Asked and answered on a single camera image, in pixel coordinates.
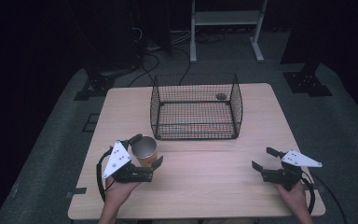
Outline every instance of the wooden table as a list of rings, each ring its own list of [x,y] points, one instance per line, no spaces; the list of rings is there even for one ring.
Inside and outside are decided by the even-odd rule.
[[[158,155],[164,156],[164,162],[155,171],[153,182],[141,184],[122,205],[119,218],[291,216],[275,188],[263,182],[260,173],[252,168],[252,161],[266,169],[279,169],[279,159],[267,154],[266,147],[298,149],[296,140],[269,84],[240,86],[240,136],[234,140],[157,141]],[[69,218],[99,218],[103,200],[95,165],[110,145],[137,133],[153,136],[149,117],[151,91],[152,88],[130,88],[107,93],[76,186],[87,190],[74,195]],[[136,159],[132,162],[139,165]],[[319,192],[315,193],[312,215],[321,216],[324,203]]]

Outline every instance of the brown cup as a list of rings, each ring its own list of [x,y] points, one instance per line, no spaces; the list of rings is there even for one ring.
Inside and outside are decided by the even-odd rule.
[[[148,136],[144,136],[139,142],[131,147],[132,154],[143,167],[151,167],[157,159],[157,143]]]

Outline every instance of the person's right hand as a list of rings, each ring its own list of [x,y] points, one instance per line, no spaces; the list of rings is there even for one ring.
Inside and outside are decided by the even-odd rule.
[[[312,219],[307,207],[307,199],[301,181],[298,181],[290,191],[282,185],[274,184],[282,199],[296,217],[298,223],[310,224]]]

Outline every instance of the wire basket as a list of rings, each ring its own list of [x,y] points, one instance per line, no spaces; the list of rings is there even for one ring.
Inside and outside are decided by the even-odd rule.
[[[156,139],[235,139],[241,122],[236,74],[155,77],[150,123]]]

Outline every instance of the white metal stand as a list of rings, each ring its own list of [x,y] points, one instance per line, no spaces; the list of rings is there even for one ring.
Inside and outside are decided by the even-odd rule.
[[[190,61],[192,63],[197,61],[196,26],[255,24],[255,36],[252,36],[250,40],[255,51],[257,61],[259,63],[263,63],[264,57],[261,53],[260,47],[258,47],[257,40],[260,35],[261,25],[263,24],[267,1],[268,0],[263,0],[260,10],[196,12],[196,0],[193,0],[191,7]]]

